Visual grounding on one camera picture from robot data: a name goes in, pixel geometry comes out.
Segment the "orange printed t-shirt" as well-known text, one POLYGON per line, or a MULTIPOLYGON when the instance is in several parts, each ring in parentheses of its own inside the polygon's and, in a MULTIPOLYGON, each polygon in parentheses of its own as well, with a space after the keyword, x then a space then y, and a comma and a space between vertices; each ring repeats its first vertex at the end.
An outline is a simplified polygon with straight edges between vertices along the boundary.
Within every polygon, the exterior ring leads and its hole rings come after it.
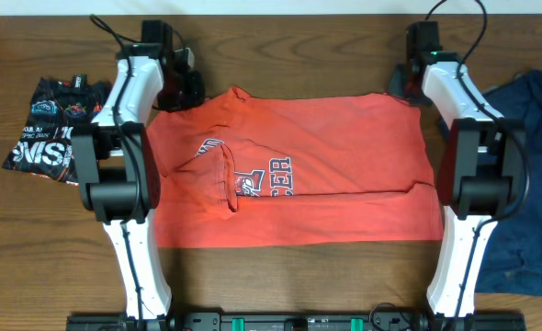
POLYGON ((263 99, 234 87, 148 129, 167 248, 437 241, 420 110, 394 97, 263 99))

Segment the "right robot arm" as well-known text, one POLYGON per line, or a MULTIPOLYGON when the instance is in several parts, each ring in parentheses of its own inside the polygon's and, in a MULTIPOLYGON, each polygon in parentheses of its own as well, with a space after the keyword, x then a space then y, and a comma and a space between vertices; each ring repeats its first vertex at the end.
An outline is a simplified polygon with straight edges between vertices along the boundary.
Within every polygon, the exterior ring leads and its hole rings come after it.
POLYGON ((390 88, 410 102, 435 106, 448 128, 435 184, 446 225, 426 298, 434 326, 472 330, 486 246, 497 224, 522 206, 530 186, 524 124, 487 102, 465 58, 444 50, 433 20, 407 28, 406 63, 396 68, 390 88))

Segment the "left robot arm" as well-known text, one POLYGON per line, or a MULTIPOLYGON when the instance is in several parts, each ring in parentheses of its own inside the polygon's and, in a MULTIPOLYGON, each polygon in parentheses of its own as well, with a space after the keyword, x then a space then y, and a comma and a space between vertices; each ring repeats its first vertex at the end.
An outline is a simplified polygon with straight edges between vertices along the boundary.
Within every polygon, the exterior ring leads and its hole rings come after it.
POLYGON ((82 203, 92 211, 115 249, 127 303, 119 315, 68 317, 69 330, 170 330, 173 300, 165 280, 153 216, 160 178, 146 124, 153 109, 167 112, 201 105, 205 87, 193 52, 174 42, 181 35, 163 20, 144 20, 138 41, 115 32, 96 15, 90 20, 119 45, 118 75, 107 101, 71 138, 82 203))

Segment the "folded black printed t-shirt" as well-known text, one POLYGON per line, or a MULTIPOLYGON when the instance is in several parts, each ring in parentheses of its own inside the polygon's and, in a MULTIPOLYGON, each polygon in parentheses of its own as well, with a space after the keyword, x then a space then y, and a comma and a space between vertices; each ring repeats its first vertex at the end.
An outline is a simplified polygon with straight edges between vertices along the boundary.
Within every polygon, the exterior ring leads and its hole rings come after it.
POLYGON ((31 97, 26 124, 2 168, 77 185, 72 131, 102 110, 109 82, 87 82, 85 74, 70 80, 42 78, 31 97))

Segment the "dark blue denim garment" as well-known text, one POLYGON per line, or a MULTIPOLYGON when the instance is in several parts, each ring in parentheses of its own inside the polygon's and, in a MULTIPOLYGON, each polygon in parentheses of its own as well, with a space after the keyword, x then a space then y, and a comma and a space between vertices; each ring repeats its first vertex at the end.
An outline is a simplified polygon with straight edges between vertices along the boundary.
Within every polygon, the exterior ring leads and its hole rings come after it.
POLYGON ((476 291, 542 296, 542 72, 519 74, 484 97, 504 117, 524 122, 531 183, 520 211, 494 229, 476 291))

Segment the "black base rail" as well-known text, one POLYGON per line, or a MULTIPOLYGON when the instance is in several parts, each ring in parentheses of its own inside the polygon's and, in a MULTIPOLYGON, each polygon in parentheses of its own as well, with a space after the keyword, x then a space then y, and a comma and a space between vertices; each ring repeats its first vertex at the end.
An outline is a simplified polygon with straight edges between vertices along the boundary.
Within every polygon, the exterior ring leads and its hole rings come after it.
POLYGON ((482 313, 453 318, 390 303, 368 314, 220 314, 201 312, 144 321, 145 330, 168 331, 526 331, 519 313, 482 313))

